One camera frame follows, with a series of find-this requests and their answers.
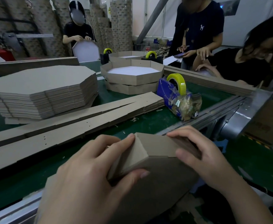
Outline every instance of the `smartphone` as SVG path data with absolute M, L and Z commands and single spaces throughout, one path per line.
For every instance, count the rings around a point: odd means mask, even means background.
M 182 53 L 179 53 L 177 55 L 174 55 L 175 58 L 182 58 L 182 56 L 184 55 L 185 53 L 182 52 Z

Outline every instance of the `black t-shirt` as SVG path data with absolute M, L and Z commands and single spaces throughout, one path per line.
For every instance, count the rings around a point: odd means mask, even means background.
M 67 23 L 64 27 L 64 35 L 68 37 L 80 35 L 83 38 L 89 36 L 90 38 L 92 38 L 92 40 L 96 41 L 92 27 L 86 23 L 84 23 L 82 26 L 78 26 L 74 22 Z M 71 47 L 73 47 L 75 43 L 76 41 L 72 41 Z
M 220 4 L 211 1 L 210 4 L 200 12 L 190 15 L 186 30 L 187 51 L 200 49 L 213 42 L 213 37 L 224 31 L 224 11 Z M 183 60 L 192 65 L 195 55 Z
M 266 60 L 251 59 L 243 63 L 235 62 L 236 54 L 240 49 L 224 49 L 208 60 L 212 66 L 217 66 L 224 79 L 231 81 L 242 80 L 249 85 L 257 86 L 270 74 L 270 65 Z
M 172 45 L 169 50 L 169 56 L 178 54 L 177 48 L 182 45 L 184 30 L 188 25 L 189 14 L 184 10 L 183 4 L 181 3 L 177 9 L 177 17 L 175 23 L 175 33 L 172 40 Z

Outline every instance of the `face mask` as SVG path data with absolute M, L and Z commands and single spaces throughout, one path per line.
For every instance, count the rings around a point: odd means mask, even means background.
M 77 25 L 83 25 L 85 23 L 85 17 L 78 9 L 71 9 L 71 18 Z

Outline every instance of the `fingernail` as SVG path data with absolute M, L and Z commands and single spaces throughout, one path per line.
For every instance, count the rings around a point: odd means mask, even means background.
M 130 133 L 127 137 L 128 137 L 128 138 L 133 137 L 133 133 Z
M 147 177 L 149 175 L 149 171 L 145 171 L 144 173 L 141 174 L 141 178 Z

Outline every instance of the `yellow tape roll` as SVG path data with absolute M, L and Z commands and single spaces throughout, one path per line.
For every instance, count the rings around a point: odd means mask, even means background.
M 154 51 L 149 51 L 149 52 L 146 54 L 146 59 L 149 59 L 149 57 L 150 57 L 151 54 L 154 54 L 155 58 L 157 58 L 156 52 L 154 52 Z
M 110 51 L 110 53 L 112 53 L 112 49 L 106 48 L 106 49 L 103 51 L 103 54 L 106 54 L 107 51 Z
M 167 81 L 174 84 L 180 95 L 186 95 L 186 83 L 182 75 L 179 73 L 170 74 Z

